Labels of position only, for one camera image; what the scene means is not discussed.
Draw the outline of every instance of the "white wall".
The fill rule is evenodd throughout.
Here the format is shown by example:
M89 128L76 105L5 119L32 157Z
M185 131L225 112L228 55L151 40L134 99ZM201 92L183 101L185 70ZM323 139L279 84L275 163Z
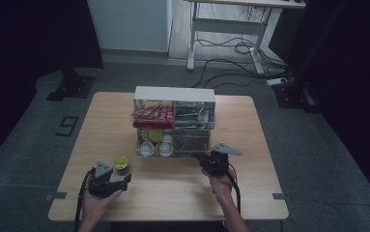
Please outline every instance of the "white wall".
M100 48L167 52L172 0L88 0Z

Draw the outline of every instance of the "table leg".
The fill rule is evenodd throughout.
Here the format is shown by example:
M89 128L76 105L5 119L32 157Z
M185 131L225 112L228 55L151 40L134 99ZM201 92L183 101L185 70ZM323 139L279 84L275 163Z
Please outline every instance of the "table leg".
M253 58L254 66L256 67L257 74L264 74L262 64L260 62L259 50L261 42L263 41L264 34L266 33L267 25L269 24L269 18L271 15L272 8L266 8L266 15L260 29L256 44L250 48L251 58Z
M187 69L192 71L194 69L194 21L197 20L197 3L194 3L193 8L193 18L191 20L191 36L190 36L190 44L188 45L188 52L187 52Z

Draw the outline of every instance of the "clear plastic organizer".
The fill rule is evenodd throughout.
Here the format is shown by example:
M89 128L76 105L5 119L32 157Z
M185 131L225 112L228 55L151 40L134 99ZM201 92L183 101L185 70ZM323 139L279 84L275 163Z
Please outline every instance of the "clear plastic organizer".
M141 157L188 158L210 152L209 130L137 129L136 155Z
M131 120L135 128L212 130L213 90L136 87Z

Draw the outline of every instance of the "person's left hand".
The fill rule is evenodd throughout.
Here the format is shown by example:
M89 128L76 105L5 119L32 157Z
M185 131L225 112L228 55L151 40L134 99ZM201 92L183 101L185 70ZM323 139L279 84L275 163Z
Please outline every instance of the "person's left hand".
M90 180L91 175L87 178L85 191L83 193L81 231L85 231L82 230L83 228L95 226L106 212L110 203L122 194L121 190L117 190L106 198L98 198L88 191Z

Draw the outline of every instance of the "wooden table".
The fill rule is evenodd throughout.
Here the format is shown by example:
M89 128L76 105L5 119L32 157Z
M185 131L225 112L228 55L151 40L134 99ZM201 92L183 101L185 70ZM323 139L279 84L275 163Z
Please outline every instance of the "wooden table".
M131 125L133 93L96 93L75 142L70 161L49 211L51 220L74 220L77 194L88 170L98 160L113 164L130 158L128 190L112 203L104 220L222 220L208 179L197 159L142 158L135 155L136 129ZM288 216L269 148L254 102L247 96L215 96L215 128L211 142L225 142L242 151L229 156L242 193L244 219L283 219ZM113 174L113 181L123 175Z
M257 74L264 74L261 60L258 57L261 42L269 24L271 11L273 8L283 9L303 9L305 3L303 1L297 3L294 0L185 0L194 3L193 17L191 20L191 36L187 53L187 69L192 71L194 69L194 36L196 31L202 32L216 32L216 33L229 33L240 35L257 36L254 42L254 47L250 48L251 58L253 59L254 66ZM243 5L243 6L256 6L264 7L265 15L262 21L240 21L240 20L223 20L215 18L200 18L198 17L197 5L200 3L211 4L227 4L227 5Z

